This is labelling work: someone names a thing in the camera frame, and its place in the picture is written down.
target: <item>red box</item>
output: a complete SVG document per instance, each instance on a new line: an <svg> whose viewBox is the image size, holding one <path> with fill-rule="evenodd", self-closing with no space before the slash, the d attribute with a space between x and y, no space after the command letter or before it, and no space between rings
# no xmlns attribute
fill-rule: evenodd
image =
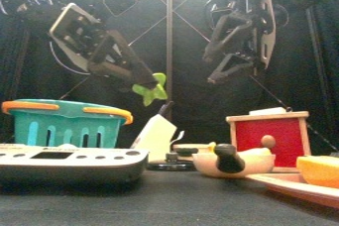
<svg viewBox="0 0 339 226"><path fill-rule="evenodd" d="M268 115L227 117L231 124L231 139L238 151L263 148L262 138L275 139L270 148L275 154L275 172L296 171L296 158L311 155L306 118L308 112L286 112Z"/></svg>

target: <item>orange cheese block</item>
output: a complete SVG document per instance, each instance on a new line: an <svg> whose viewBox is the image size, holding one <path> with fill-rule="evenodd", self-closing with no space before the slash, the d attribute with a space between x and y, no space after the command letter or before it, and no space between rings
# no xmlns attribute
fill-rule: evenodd
<svg viewBox="0 0 339 226"><path fill-rule="evenodd" d="M339 158L328 156L298 157L296 168L307 183L339 188Z"/></svg>

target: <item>teal basket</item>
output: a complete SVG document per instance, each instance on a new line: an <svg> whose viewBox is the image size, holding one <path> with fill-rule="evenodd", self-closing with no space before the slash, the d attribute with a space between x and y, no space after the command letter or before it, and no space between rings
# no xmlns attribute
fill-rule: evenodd
<svg viewBox="0 0 339 226"><path fill-rule="evenodd" d="M61 100L7 101L3 112L15 116L15 142L29 146L115 148L120 126L132 122L125 110Z"/></svg>

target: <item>black curtain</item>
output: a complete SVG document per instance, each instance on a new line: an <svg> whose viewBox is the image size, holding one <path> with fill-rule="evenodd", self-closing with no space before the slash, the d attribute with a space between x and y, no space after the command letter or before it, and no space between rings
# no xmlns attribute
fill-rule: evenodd
<svg viewBox="0 0 339 226"><path fill-rule="evenodd" d="M64 4L75 2L85 10L89 10L92 4L92 0L53 1ZM207 1L173 0L172 121L179 130L185 130L181 142L228 142L231 137L225 117L247 115L250 110L280 106L280 100L294 111L310 112L308 122L320 134L308 133L312 153L328 153L332 149L326 141L339 147L339 26L334 19L339 13L338 0L326 0L315 7L324 75L319 73L307 16L304 12L298 12L290 18L287 26L276 31L276 45L268 70L264 76L258 78L266 89L250 77L235 79L227 85L207 83L207 77L215 68L201 61L207 44L201 34L205 37L212 34L203 12ZM164 17L165 0L141 0L123 16L108 20L108 26L119 29L129 42L137 39L132 44L135 51L152 70L161 72L165 72ZM56 62L49 38L29 33L25 24L16 18L0 14L0 29L1 101L16 98L59 99L71 91L65 97L68 100L127 109L135 116L135 122L121 128L117 145L128 147L163 102L143 107L140 97L133 93L121 93L116 81L68 71ZM139 39L143 32L147 32L147 37ZM77 69L63 52L56 47L53 50L64 64ZM328 85L328 94L324 94L322 89L323 79ZM331 118L327 117L328 107L335 124L330 123ZM1 139L8 139L13 133L12 118L1 114L0 120L1 136L5 137Z"/></svg>

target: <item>black plastic base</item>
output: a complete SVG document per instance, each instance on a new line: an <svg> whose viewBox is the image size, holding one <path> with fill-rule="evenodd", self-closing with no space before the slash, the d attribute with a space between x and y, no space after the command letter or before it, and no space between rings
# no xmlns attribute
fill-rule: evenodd
<svg viewBox="0 0 339 226"><path fill-rule="evenodd" d="M195 165L191 161L167 162L165 160L153 161L147 164L148 170L164 171L195 171Z"/></svg>

